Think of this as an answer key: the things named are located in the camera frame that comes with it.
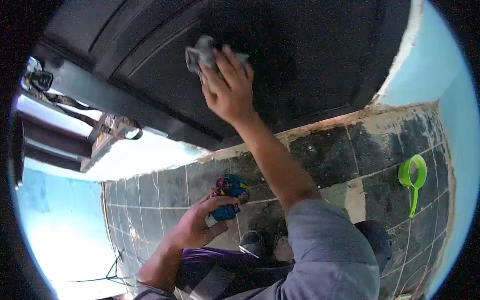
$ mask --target tiled floor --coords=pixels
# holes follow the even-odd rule
[[[448,238],[449,158],[436,115],[430,106],[419,106],[340,120],[325,130],[284,137],[327,201],[344,207],[353,223],[372,219],[388,229],[393,258],[381,278],[382,300],[401,292],[420,293]],[[411,191],[399,184],[397,170],[414,154],[423,156],[428,175],[416,214],[409,219]],[[285,218],[252,155],[243,153],[106,182],[110,236],[115,247],[127,252],[123,272],[134,276],[188,207],[226,173],[246,179],[251,201],[241,208],[238,226],[210,246],[237,249],[241,235],[255,228],[263,233],[269,251],[276,253],[277,242],[287,234]]]

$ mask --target green water dipper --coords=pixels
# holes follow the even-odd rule
[[[415,183],[412,183],[412,179],[410,178],[410,171],[412,171],[412,169],[415,166],[418,169],[418,175],[415,180]],[[413,215],[415,214],[415,210],[417,209],[419,188],[423,186],[426,179],[427,179],[427,165],[423,157],[421,157],[420,155],[412,156],[407,161],[402,163],[398,168],[398,181],[403,186],[409,186],[413,188],[412,205],[410,208],[410,213],[408,214],[409,217],[413,217]]]

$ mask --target handle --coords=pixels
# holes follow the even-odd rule
[[[412,199],[412,208],[410,209],[409,217],[413,218],[415,210],[417,209],[417,200],[419,197],[419,189],[413,188],[413,199]]]

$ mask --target grey sleeve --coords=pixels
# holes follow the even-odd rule
[[[293,270],[285,280],[250,291],[242,299],[378,298],[380,272],[375,255],[345,212],[322,201],[305,200],[291,208],[287,227]]]
[[[134,300],[177,300],[172,292],[154,288],[140,282],[137,282],[135,293],[137,296]]]

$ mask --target wire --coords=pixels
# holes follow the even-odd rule
[[[403,293],[403,290],[405,289],[405,286],[407,286],[407,283],[410,279],[412,279],[412,277],[420,270],[422,269],[423,267],[425,267],[425,270],[423,271],[423,275],[422,277],[420,278],[420,281],[418,282],[418,285],[417,287],[415,288],[415,290],[412,292],[412,296],[414,296],[415,293],[417,293],[420,285],[422,284],[423,280],[425,279],[425,276],[427,275],[427,270],[428,270],[428,267],[426,264],[424,264],[423,266],[421,266],[420,268],[418,268],[412,275],[410,275],[410,277],[407,279],[407,281],[405,282],[405,284],[403,285],[402,289],[400,290],[400,295]]]

